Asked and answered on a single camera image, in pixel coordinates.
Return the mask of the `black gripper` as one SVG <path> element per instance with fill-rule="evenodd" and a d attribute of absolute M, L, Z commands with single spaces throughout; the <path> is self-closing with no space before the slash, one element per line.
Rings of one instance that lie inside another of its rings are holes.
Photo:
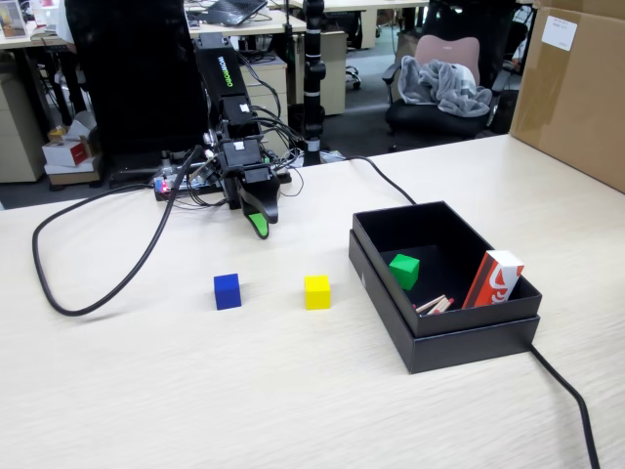
<path fill-rule="evenodd" d="M 261 155 L 256 139 L 222 141 L 218 154 L 220 176 L 231 209 L 241 207 L 244 218 L 260 239 L 278 222 L 280 182 Z"/>

